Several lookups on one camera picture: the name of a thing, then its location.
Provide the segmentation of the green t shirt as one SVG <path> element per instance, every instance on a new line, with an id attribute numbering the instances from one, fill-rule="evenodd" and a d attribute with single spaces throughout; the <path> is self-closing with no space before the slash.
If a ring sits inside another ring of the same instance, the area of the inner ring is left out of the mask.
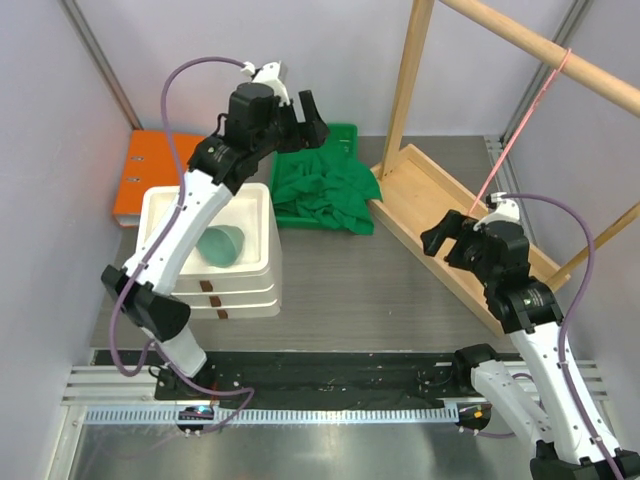
<path id="1" fill-rule="evenodd" d="M 371 235 L 368 202 L 382 194 L 372 171 L 357 157 L 307 152 L 275 159 L 271 197 L 282 227 Z"/>

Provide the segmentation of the pink wire hanger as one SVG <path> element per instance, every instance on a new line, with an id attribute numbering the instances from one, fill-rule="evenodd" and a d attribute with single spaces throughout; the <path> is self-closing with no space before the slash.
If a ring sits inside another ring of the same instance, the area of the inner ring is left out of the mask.
<path id="1" fill-rule="evenodd" d="M 477 195 L 476 195 L 471 207 L 468 209 L 468 211 L 467 211 L 468 215 L 471 215 L 474 212 L 475 208 L 479 205 L 482 196 L 485 194 L 485 192 L 487 191 L 490 183 L 492 182 L 492 180 L 494 179 L 494 177 L 497 175 L 498 171 L 502 167 L 502 164 L 506 160 L 507 156 L 509 155 L 511 149 L 515 145 L 515 143 L 516 143 L 517 139 L 519 138 L 519 136 L 521 135 L 522 131 L 524 130 L 526 125 L 529 123 L 529 121 L 530 121 L 531 117 L 533 116 L 534 112 L 539 107 L 539 104 L 541 103 L 542 98 L 546 95 L 547 91 L 549 90 L 549 88 L 551 87 L 553 82 L 556 80 L 557 76 L 564 70 L 564 68 L 565 68 L 565 66 L 566 66 L 566 64 L 567 64 L 567 62 L 568 62 L 568 60 L 569 60 L 571 55 L 572 55 L 572 49 L 571 48 L 567 48 L 566 49 L 566 53 L 565 53 L 563 59 L 561 60 L 560 64 L 558 65 L 558 67 L 555 68 L 548 75 L 548 77 L 546 78 L 546 80 L 542 84 L 541 88 L 536 93 L 536 95 L 535 95 L 534 99 L 532 100 L 531 104 L 529 105 L 527 111 L 525 112 L 525 114 L 521 118 L 517 128 L 515 129 L 515 131 L 513 132 L 511 137 L 509 138 L 506 146 L 503 148 L 503 150 L 502 150 L 501 154 L 499 155 L 497 161 L 495 162 L 494 166 L 492 167 L 491 171 L 489 172 L 488 176 L 486 177 L 486 179 L 485 179 L 482 187 L 480 188 L 479 192 L 477 193 Z"/>

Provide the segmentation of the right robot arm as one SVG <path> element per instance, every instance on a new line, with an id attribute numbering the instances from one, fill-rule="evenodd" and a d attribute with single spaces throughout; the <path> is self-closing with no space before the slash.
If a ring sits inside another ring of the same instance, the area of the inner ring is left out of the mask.
<path id="1" fill-rule="evenodd" d="M 433 257 L 445 240 L 445 262 L 472 273 L 489 312 L 511 339 L 538 396 L 531 397 L 486 344 L 454 354 L 451 380 L 465 395 L 478 393 L 526 446 L 535 479 L 636 479 L 639 455 L 623 449 L 599 415 L 568 344 L 560 341 L 564 315 L 550 288 L 530 273 L 530 243 L 515 203 L 475 220 L 450 210 L 421 236 Z M 575 394 L 586 398 L 577 403 Z"/>

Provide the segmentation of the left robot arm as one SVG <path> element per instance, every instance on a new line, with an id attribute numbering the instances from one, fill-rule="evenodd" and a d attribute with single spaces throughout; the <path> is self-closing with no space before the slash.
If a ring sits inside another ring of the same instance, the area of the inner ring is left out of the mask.
<path id="1" fill-rule="evenodd" d="M 224 130 L 199 142 L 179 192 L 146 244 L 121 268 L 105 267 L 101 281 L 115 302 L 112 316 L 125 314 L 179 372 L 178 386 L 190 398 L 213 385 L 207 355 L 188 322 L 190 307 L 172 291 L 187 257 L 214 217 L 273 152 L 321 147 L 329 128 L 313 94 L 299 94 L 304 114 L 262 83 L 243 83 L 230 95 Z"/>

